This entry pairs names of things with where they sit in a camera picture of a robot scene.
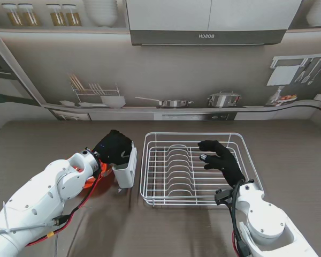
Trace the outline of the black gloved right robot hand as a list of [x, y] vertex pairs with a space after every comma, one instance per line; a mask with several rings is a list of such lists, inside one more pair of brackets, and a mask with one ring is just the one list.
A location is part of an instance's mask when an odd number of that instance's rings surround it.
[[222, 172], [230, 187], [234, 187], [239, 181], [246, 181], [241, 172], [234, 155], [217, 140], [204, 140], [198, 144], [202, 152], [215, 152], [215, 155], [200, 156], [200, 160], [205, 163], [204, 169], [217, 169]]

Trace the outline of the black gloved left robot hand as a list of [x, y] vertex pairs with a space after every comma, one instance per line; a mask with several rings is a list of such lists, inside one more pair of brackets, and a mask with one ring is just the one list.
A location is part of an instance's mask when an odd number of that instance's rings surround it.
[[123, 165], [129, 162], [132, 151], [130, 138], [117, 130], [111, 130], [93, 149], [102, 163]]

